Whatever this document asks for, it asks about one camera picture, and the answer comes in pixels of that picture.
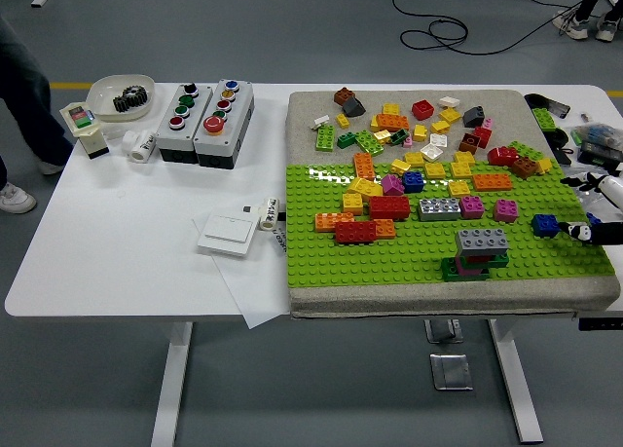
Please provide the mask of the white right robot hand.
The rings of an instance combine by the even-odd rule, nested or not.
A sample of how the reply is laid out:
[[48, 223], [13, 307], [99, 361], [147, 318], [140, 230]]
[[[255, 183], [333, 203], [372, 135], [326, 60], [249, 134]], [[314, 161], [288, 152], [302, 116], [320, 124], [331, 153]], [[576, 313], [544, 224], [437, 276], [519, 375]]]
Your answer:
[[[622, 178], [613, 175], [600, 175], [584, 172], [578, 176], [568, 176], [561, 183], [580, 191], [594, 190], [602, 193], [605, 198], [619, 210], [622, 209]], [[618, 245], [622, 243], [622, 223], [609, 222], [594, 225], [571, 224], [559, 222], [559, 229], [570, 237], [589, 244]]]

